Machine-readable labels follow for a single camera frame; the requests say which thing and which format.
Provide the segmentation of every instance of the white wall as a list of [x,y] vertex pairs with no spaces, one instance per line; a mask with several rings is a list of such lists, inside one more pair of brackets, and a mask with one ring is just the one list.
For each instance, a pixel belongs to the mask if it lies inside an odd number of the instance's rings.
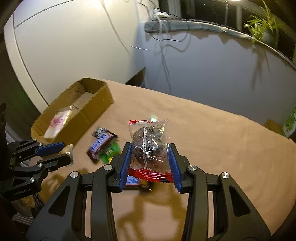
[[[185,33],[171,37],[182,39]],[[159,43],[144,34],[144,47]],[[191,31],[184,42],[163,41],[144,51],[149,89],[243,115],[260,124],[283,124],[296,106],[296,71],[262,45],[209,31]],[[164,63],[170,78],[164,74]]]
[[[138,14],[137,1],[104,3],[119,36],[142,47],[139,19],[147,13]],[[120,42],[100,0],[24,0],[9,31],[13,34],[7,42],[16,42],[11,48],[7,45],[9,55],[15,59],[10,53],[18,50],[33,83],[27,89],[35,86],[47,104],[83,77],[126,83],[144,68],[143,51]],[[26,89],[29,81],[19,76]]]

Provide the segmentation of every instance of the open cardboard box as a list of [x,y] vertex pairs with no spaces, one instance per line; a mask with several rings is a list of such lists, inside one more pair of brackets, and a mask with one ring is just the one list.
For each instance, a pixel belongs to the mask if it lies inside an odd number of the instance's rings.
[[[85,92],[94,95],[88,95],[89,100],[84,100],[84,107],[67,121],[55,139],[45,139],[43,137],[44,133],[57,111],[77,102]],[[43,144],[53,142],[64,142],[66,145],[76,144],[90,126],[112,103],[113,99],[105,82],[96,79],[83,78],[61,93],[59,97],[57,97],[37,118],[31,128],[32,138],[37,139],[38,142]]]

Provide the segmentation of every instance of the potted plant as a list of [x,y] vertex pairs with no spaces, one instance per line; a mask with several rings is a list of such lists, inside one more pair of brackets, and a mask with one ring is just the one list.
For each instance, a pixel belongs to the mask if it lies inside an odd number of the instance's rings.
[[262,41],[273,48],[277,48],[279,42],[279,28],[276,23],[275,17],[272,16],[270,9],[265,5],[264,14],[266,19],[251,15],[253,19],[248,20],[249,24],[245,24],[244,27],[248,28],[254,39],[252,43],[256,41]]

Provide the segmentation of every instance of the window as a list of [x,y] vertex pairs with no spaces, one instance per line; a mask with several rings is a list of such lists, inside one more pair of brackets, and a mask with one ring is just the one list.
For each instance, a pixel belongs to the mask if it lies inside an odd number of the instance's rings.
[[[262,0],[248,0],[262,8],[265,8]],[[253,4],[247,0],[241,1],[242,5],[242,26],[241,31],[251,35],[248,28],[244,28],[244,24],[251,18],[251,15],[258,15],[257,8],[252,9]],[[271,12],[291,27],[291,22],[284,11],[279,7],[275,0],[264,0]],[[159,0],[160,8],[169,13],[171,0]],[[224,0],[180,0],[181,17],[186,19],[196,19],[201,22],[210,22],[224,26],[226,18],[226,1]],[[237,26],[237,5],[228,1],[227,26],[232,29],[239,29]],[[293,59],[295,40],[291,37],[294,33],[287,34],[279,31],[278,51],[283,53],[289,59]]]
[[[192,11],[188,8],[191,0],[181,0],[182,18],[192,18]],[[225,21],[225,3],[211,0],[198,0],[194,2],[194,19],[224,24]]]
[[289,59],[293,60],[295,41],[287,35],[284,31],[279,31],[279,44],[277,47],[278,51],[283,53]]

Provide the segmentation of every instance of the clear plastic wrapper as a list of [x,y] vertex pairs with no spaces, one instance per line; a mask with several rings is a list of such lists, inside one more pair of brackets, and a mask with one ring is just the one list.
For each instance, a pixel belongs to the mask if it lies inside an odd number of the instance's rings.
[[61,129],[66,125],[66,123],[79,111],[75,106],[70,105],[68,107],[60,109],[52,121],[50,122],[49,127],[44,133],[44,138],[53,139],[56,138],[57,134]]
[[172,182],[167,151],[168,121],[129,121],[133,144],[131,176],[154,182]]

